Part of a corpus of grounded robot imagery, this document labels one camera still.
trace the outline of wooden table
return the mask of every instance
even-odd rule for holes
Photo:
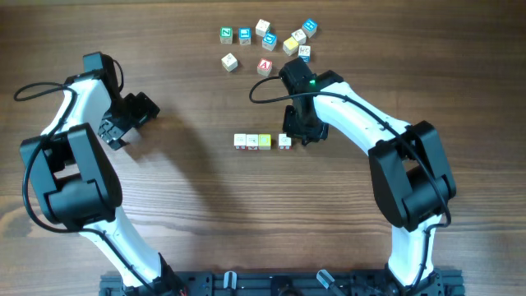
[[[340,132],[293,151],[237,151],[233,134],[280,133],[286,102],[247,98],[260,58],[273,74],[283,40],[319,24],[313,71],[334,70],[396,118],[440,132],[458,185],[453,224],[436,235],[437,266],[462,269],[468,294],[525,294],[526,17],[523,4],[450,1],[194,2],[0,8],[0,294],[93,295],[113,267],[79,235],[30,222],[21,202],[22,140],[62,102],[14,91],[82,72],[102,51],[159,118],[108,157],[123,206],[176,271],[381,268],[390,225],[374,202],[367,157]],[[219,43],[219,28],[272,23],[274,52]],[[220,59],[233,53],[233,73]],[[275,81],[257,98],[284,95]],[[33,203],[35,195],[31,192]]]

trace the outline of wooden surface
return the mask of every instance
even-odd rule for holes
[[[526,10],[507,2],[222,2],[0,9],[0,294],[94,295],[113,267],[78,235],[37,229],[21,202],[22,140],[40,133],[59,95],[14,91],[82,72],[102,51],[144,91],[159,118],[104,149],[123,206],[176,271],[346,271],[381,268],[390,225],[374,202],[367,157],[335,129],[293,151],[232,147],[236,132],[271,133],[286,103],[248,91],[292,59],[282,41],[319,23],[310,67],[331,69],[396,118],[438,129],[458,186],[453,225],[436,235],[437,266],[462,269],[468,294],[526,292]],[[219,28],[272,23],[272,53],[219,43]],[[227,73],[220,59],[233,53]],[[258,98],[284,95],[274,81]]]

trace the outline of toy block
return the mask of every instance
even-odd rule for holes
[[[233,135],[233,146],[236,149],[245,150],[247,148],[247,134]]]
[[[298,51],[298,46],[299,44],[294,37],[290,37],[289,39],[286,39],[285,42],[283,42],[283,50],[288,56],[296,53],[296,51]]]
[[[219,38],[221,39],[222,44],[232,44],[232,36],[232,27],[221,27],[221,31],[219,32]]]
[[[318,24],[311,19],[305,21],[305,23],[302,26],[302,30],[308,38],[311,38],[316,33],[317,29]]]
[[[274,47],[276,47],[276,44],[278,43],[278,37],[276,37],[274,34],[267,33],[261,42],[263,44],[263,49],[273,51]]]
[[[307,36],[303,33],[302,29],[298,29],[292,33],[294,39],[300,44],[303,45],[307,42]]]
[[[278,146],[282,150],[290,150],[293,146],[293,140],[287,136],[287,134],[279,134]]]
[[[272,71],[272,62],[262,58],[260,63],[257,65],[257,72],[263,76],[269,76]]]
[[[238,66],[238,60],[231,53],[225,55],[224,58],[221,58],[221,63],[228,72],[231,72]]]
[[[247,135],[247,149],[257,150],[259,147],[259,136],[258,135]]]
[[[252,34],[251,34],[250,28],[239,28],[240,45],[250,45],[251,38],[252,38]]]
[[[260,134],[260,150],[270,150],[272,140],[269,134]]]
[[[300,45],[298,49],[298,56],[305,62],[311,61],[311,47],[309,45]]]
[[[265,34],[270,31],[270,23],[268,21],[260,20],[256,25],[256,35],[265,37]]]

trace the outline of wire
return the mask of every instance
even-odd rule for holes
[[[420,268],[418,269],[418,273],[417,273],[417,276],[415,278],[415,281],[413,282],[413,284],[411,284],[411,286],[408,289],[407,293],[409,294],[410,292],[413,292],[415,289],[418,288],[418,285],[420,284],[420,280],[422,279],[423,272],[426,269],[427,254],[428,254],[428,248],[429,248],[429,240],[431,238],[431,231],[433,229],[436,229],[436,228],[446,228],[446,227],[448,227],[451,224],[450,209],[448,208],[444,197],[442,196],[440,190],[438,189],[438,186],[436,185],[435,179],[432,177],[431,173],[427,169],[427,166],[424,164],[424,162],[422,161],[420,156],[418,156],[418,154],[414,150],[414,148],[411,145],[409,145],[406,142],[406,140],[404,140],[402,138],[402,136],[395,129],[393,129],[391,127],[391,125],[389,125],[387,122],[385,122],[380,117],[378,117],[378,115],[374,114],[370,109],[368,109],[364,105],[358,103],[354,99],[349,98],[347,95],[340,95],[340,94],[331,93],[331,92],[327,92],[327,91],[316,91],[316,92],[307,92],[307,93],[297,94],[297,95],[285,95],[285,96],[278,97],[278,98],[273,98],[273,99],[254,100],[252,98],[252,94],[253,94],[254,90],[257,88],[257,86],[259,86],[260,84],[262,84],[262,83],[264,83],[266,81],[270,81],[270,80],[274,80],[274,79],[280,79],[280,77],[279,76],[271,76],[271,77],[267,77],[267,78],[265,78],[265,79],[263,79],[261,81],[258,81],[251,88],[250,93],[248,95],[248,99],[252,103],[256,103],[256,104],[274,103],[274,102],[279,102],[279,101],[286,100],[286,99],[306,98],[308,96],[313,96],[313,95],[327,95],[327,96],[332,96],[332,97],[335,97],[335,98],[342,99],[345,102],[349,102],[349,103],[354,104],[355,106],[359,107],[362,111],[364,111],[369,116],[374,118],[383,128],[385,128],[390,133],[392,133],[394,135],[394,137],[396,138],[396,140],[409,152],[410,156],[413,159],[415,159],[418,162],[418,164],[420,165],[420,167],[422,168],[422,171],[426,175],[427,181],[429,181],[429,183],[433,187],[433,190],[435,191],[435,194],[436,194],[436,196],[437,196],[437,198],[438,198],[438,200],[439,200],[439,202],[441,204],[441,208],[442,208],[442,210],[445,213],[446,222],[445,223],[431,224],[431,225],[427,226],[426,229],[424,230],[424,234],[426,235],[426,237],[425,237],[425,240],[424,240],[424,249],[423,249],[423,252],[422,252],[422,262],[420,263]]]
[[[35,95],[30,95],[30,96],[23,97],[23,98],[19,98],[18,97],[18,95],[22,91],[27,90],[27,89],[29,89],[31,87],[35,87],[35,86],[56,86],[56,87],[52,88],[52,89],[49,89],[49,90],[45,90],[45,91],[39,92],[38,94],[35,94]],[[109,238],[106,236],[105,233],[100,232],[100,231],[95,230],[95,229],[81,229],[79,231],[74,231],[74,230],[69,230],[69,229],[54,228],[52,226],[49,226],[49,225],[45,224],[42,220],[40,220],[37,217],[37,215],[35,214],[35,212],[33,211],[33,208],[31,207],[29,194],[28,194],[28,186],[29,186],[30,173],[31,173],[31,169],[33,168],[33,164],[35,163],[36,157],[39,154],[39,152],[42,150],[42,147],[44,146],[44,144],[46,144],[51,139],[51,137],[55,134],[55,132],[57,132],[57,130],[66,122],[67,116],[69,116],[69,113],[72,111],[72,108],[75,105],[77,93],[72,88],[70,88],[68,86],[65,86],[63,84],[60,84],[60,83],[56,83],[56,82],[37,82],[37,83],[31,83],[31,84],[29,84],[27,86],[21,87],[13,95],[13,99],[15,101],[22,102],[22,101],[27,101],[27,100],[30,100],[30,99],[35,99],[35,98],[38,98],[38,97],[43,96],[43,95],[51,94],[53,92],[60,91],[60,90],[70,91],[72,93],[72,100],[70,101],[70,103],[66,107],[66,110],[64,111],[64,114],[60,117],[60,119],[58,119],[57,125],[47,135],[42,137],[42,139],[40,140],[39,144],[35,147],[35,150],[33,150],[33,153],[31,153],[31,156],[30,156],[30,158],[29,158],[29,160],[27,162],[27,166],[25,167],[25,172],[24,172],[24,178],[22,180],[22,198],[23,198],[23,201],[24,201],[25,210],[27,211],[27,214],[33,220],[33,222],[35,222],[39,227],[41,227],[43,229],[46,229],[46,230],[48,230],[50,232],[53,232],[53,233],[56,233],[56,234],[73,234],[73,233],[81,233],[82,232],[82,233],[91,233],[91,234],[98,235],[108,245],[108,247],[112,250],[112,252],[115,253],[115,256],[117,256],[117,258],[122,262],[122,264],[133,274],[133,276],[135,276],[141,282],[141,284],[143,284],[153,295],[156,295],[157,293],[155,292],[154,288],[151,287],[148,283],[146,283],[146,281],[135,271],[133,266],[126,261],[126,259],[115,248],[115,246],[109,240]]]
[[[122,88],[124,87],[124,72],[122,71],[121,64],[117,62],[117,60],[113,60],[117,64],[118,70],[121,72],[121,85],[118,86],[118,91],[121,92]]]

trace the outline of black cable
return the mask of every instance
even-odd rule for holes
[[[313,95],[327,95],[327,96],[332,96],[332,97],[335,97],[335,98],[342,99],[345,102],[349,102],[349,103],[354,104],[355,106],[359,107],[362,111],[364,111],[369,116],[374,118],[383,128],[385,128],[390,133],[392,133],[394,135],[394,137],[396,138],[396,140],[409,152],[411,157],[413,159],[415,159],[418,162],[418,164],[420,165],[420,167],[422,168],[422,171],[426,175],[427,181],[429,181],[429,183],[433,187],[433,190],[435,191],[435,194],[436,194],[439,202],[441,203],[441,208],[442,208],[442,210],[445,213],[446,222],[445,223],[431,224],[431,225],[427,226],[426,229],[424,230],[424,234],[426,235],[426,237],[425,237],[425,240],[424,240],[424,249],[423,249],[423,252],[422,252],[422,254],[423,254],[422,262],[420,263],[420,268],[418,269],[417,277],[415,278],[415,281],[413,282],[413,284],[411,285],[411,287],[409,288],[409,290],[407,292],[409,294],[409,292],[412,292],[414,289],[416,289],[418,287],[418,285],[420,284],[420,280],[422,279],[423,272],[426,269],[427,254],[428,254],[428,248],[429,248],[429,240],[431,238],[431,231],[433,229],[436,229],[436,228],[446,228],[446,227],[448,227],[451,224],[450,209],[448,208],[444,197],[442,196],[440,190],[438,189],[438,186],[436,185],[435,179],[432,177],[431,173],[427,169],[426,165],[424,164],[424,162],[422,161],[420,156],[418,156],[418,154],[414,150],[414,148],[411,145],[409,145],[409,143],[407,143],[406,140],[404,140],[401,137],[401,135],[395,129],[393,129],[387,122],[385,122],[380,117],[378,117],[378,115],[374,114],[370,109],[368,109],[367,107],[365,107],[362,104],[358,103],[354,99],[349,98],[347,95],[340,95],[340,94],[326,92],[326,91],[316,91],[316,92],[307,92],[307,93],[297,94],[297,95],[285,95],[285,96],[282,96],[282,97],[279,97],[279,98],[273,98],[273,99],[254,100],[252,98],[252,94],[253,94],[254,90],[257,88],[257,86],[259,86],[260,84],[262,84],[262,83],[264,83],[266,81],[270,81],[270,80],[274,80],[274,79],[280,79],[280,77],[278,77],[278,76],[271,76],[271,77],[267,77],[267,78],[265,78],[265,79],[263,79],[261,81],[258,81],[250,89],[250,93],[248,95],[248,99],[252,103],[256,103],[256,104],[274,103],[274,102],[279,102],[279,101],[286,100],[286,99],[305,98],[307,96],[313,96]]]
[[[118,91],[121,92],[122,88],[124,87],[124,72],[122,71],[121,64],[117,62],[117,60],[113,60],[117,64],[118,70],[121,72],[121,85],[118,86]]]
[[[52,89],[49,89],[49,90],[45,90],[45,91],[39,92],[36,95],[30,95],[30,96],[27,96],[27,97],[24,97],[24,98],[18,98],[18,95],[22,91],[27,90],[27,89],[29,89],[31,87],[35,87],[35,86],[56,86],[56,87],[52,88]],[[24,201],[25,210],[27,211],[27,214],[33,220],[33,222],[35,222],[39,227],[41,227],[43,229],[46,229],[46,230],[48,230],[50,232],[53,232],[53,233],[56,233],[56,234],[73,234],[73,233],[84,232],[84,233],[91,233],[91,234],[98,235],[108,245],[108,247],[112,250],[112,252],[115,253],[115,256],[117,256],[117,258],[122,262],[122,264],[133,274],[133,276],[135,276],[141,282],[141,284],[143,284],[153,295],[156,295],[157,293],[155,292],[154,288],[151,287],[148,283],[146,283],[146,281],[144,279],[142,279],[142,277],[135,271],[133,266],[131,264],[129,264],[126,261],[126,259],[122,256],[122,254],[115,248],[115,246],[109,240],[109,238],[105,235],[105,233],[100,232],[100,231],[95,230],[95,229],[81,229],[79,231],[74,231],[74,230],[69,230],[69,229],[58,229],[58,228],[51,227],[51,226],[45,224],[42,220],[40,220],[37,217],[37,215],[35,214],[35,212],[33,211],[33,208],[31,207],[30,198],[29,198],[29,194],[28,194],[28,186],[29,186],[30,173],[31,173],[31,169],[33,168],[33,164],[35,163],[37,155],[42,150],[42,146],[44,144],[46,144],[51,139],[51,137],[55,134],[55,132],[57,132],[57,130],[66,122],[67,116],[72,111],[72,108],[75,105],[77,93],[72,88],[70,88],[68,86],[65,86],[65,85],[62,85],[60,83],[56,83],[56,82],[37,82],[37,83],[32,83],[32,84],[29,84],[27,86],[21,87],[19,90],[16,91],[16,93],[13,96],[13,99],[15,101],[22,102],[22,101],[27,101],[27,100],[30,100],[30,99],[38,98],[38,97],[40,97],[42,95],[51,94],[53,92],[60,91],[60,90],[70,91],[72,93],[72,100],[67,105],[67,108],[64,111],[64,114],[60,117],[60,119],[58,119],[57,125],[47,135],[42,137],[42,139],[40,140],[39,144],[35,147],[35,150],[33,151],[33,153],[31,153],[31,156],[30,156],[30,158],[29,158],[29,160],[27,162],[27,166],[25,167],[25,172],[24,172],[24,178],[23,178],[23,181],[22,181],[22,198],[23,198],[23,201]]]

